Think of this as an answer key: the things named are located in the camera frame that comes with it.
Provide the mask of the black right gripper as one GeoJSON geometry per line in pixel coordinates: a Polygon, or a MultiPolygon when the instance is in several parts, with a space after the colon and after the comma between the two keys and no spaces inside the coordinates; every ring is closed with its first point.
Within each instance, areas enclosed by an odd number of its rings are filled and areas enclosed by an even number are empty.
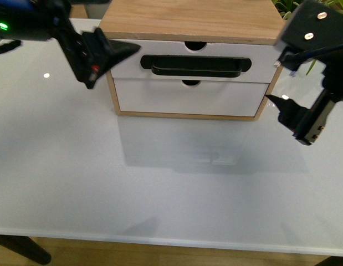
{"type": "Polygon", "coordinates": [[[295,139],[309,146],[320,136],[326,121],[339,101],[332,92],[324,89],[310,109],[298,105],[292,99],[267,94],[266,97],[278,108],[278,121],[294,133],[295,139]]]}

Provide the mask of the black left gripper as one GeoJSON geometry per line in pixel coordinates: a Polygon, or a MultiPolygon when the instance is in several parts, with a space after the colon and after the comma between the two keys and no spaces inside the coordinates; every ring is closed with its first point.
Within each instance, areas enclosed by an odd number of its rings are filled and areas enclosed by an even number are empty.
{"type": "Polygon", "coordinates": [[[141,47],[135,43],[110,40],[100,28],[77,33],[69,19],[71,5],[67,1],[51,1],[55,38],[77,79],[88,89],[108,70],[136,54],[141,47]]]}

